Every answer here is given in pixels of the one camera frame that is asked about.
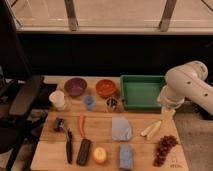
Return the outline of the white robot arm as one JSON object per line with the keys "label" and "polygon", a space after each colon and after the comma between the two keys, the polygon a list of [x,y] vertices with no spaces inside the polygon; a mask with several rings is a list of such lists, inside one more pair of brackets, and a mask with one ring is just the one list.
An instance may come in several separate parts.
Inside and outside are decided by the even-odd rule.
{"label": "white robot arm", "polygon": [[213,86],[205,82],[207,76],[208,68],[200,61],[169,69],[158,102],[166,108],[178,109],[188,98],[213,117]]}

